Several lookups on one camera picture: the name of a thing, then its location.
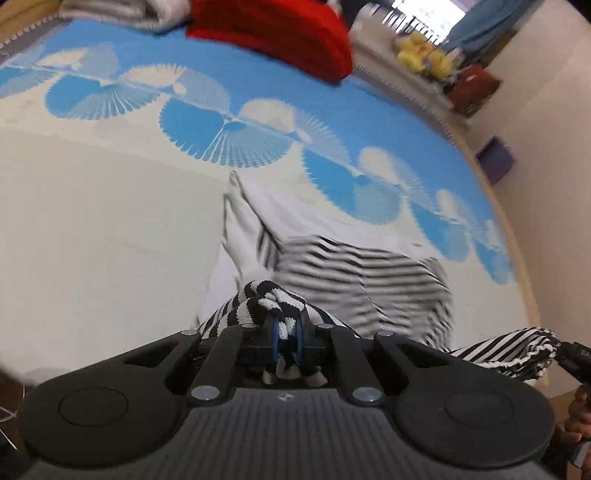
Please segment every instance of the human hand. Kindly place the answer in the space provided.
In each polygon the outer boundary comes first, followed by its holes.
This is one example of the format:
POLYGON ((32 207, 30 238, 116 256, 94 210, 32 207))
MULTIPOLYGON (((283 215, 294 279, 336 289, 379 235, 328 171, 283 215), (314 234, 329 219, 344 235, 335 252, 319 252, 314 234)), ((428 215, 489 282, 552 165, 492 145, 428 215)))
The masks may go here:
MULTIPOLYGON (((581 385, 569 405, 569 418, 564 422, 564 433, 560 440, 565 445, 573 445, 582 439, 591 439, 591 388, 581 385)), ((591 450, 587 453, 583 465, 583 479, 591 480, 591 450)))

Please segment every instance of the screw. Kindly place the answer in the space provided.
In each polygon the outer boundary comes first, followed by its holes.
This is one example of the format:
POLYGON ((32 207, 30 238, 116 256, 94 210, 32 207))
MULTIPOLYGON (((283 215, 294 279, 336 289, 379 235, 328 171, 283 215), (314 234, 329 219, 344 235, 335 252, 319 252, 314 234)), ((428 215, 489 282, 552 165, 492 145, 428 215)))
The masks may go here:
POLYGON ((191 396, 197 400, 211 401, 218 398, 220 391, 211 385, 199 385, 191 390, 191 396))
POLYGON ((374 387, 359 387, 353 390, 353 397, 364 403, 371 403, 382 397, 380 390, 374 387))

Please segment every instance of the beige wall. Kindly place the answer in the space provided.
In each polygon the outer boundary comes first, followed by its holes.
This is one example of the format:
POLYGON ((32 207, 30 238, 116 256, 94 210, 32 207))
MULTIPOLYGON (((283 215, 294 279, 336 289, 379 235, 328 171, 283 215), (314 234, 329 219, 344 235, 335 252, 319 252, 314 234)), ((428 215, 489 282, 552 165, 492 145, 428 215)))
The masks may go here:
MULTIPOLYGON (((501 137, 517 164, 495 193, 511 221, 543 326, 591 345, 591 25, 545 0, 490 70, 504 80, 473 119, 476 151, 501 137)), ((559 369, 549 394, 574 387, 559 369)))

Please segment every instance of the yellow plush toy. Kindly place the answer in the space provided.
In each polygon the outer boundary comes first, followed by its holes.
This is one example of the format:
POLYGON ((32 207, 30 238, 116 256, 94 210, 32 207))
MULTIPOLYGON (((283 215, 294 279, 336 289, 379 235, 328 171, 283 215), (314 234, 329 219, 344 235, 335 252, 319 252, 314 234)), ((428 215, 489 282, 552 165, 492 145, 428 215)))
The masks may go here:
POLYGON ((396 39, 399 49, 397 60, 414 73, 428 71, 438 80, 445 80, 453 71, 452 61, 439 50, 425 35, 414 31, 406 37, 396 39))

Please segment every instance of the blue curtain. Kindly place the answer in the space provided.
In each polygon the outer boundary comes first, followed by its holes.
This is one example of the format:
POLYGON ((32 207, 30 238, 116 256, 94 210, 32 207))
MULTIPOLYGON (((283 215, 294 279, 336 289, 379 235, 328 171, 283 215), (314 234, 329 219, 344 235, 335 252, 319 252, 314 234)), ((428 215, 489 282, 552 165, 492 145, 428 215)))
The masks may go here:
POLYGON ((454 25, 441 47, 446 51, 460 47, 467 58, 478 58, 515 25, 535 1, 480 0, 454 25))

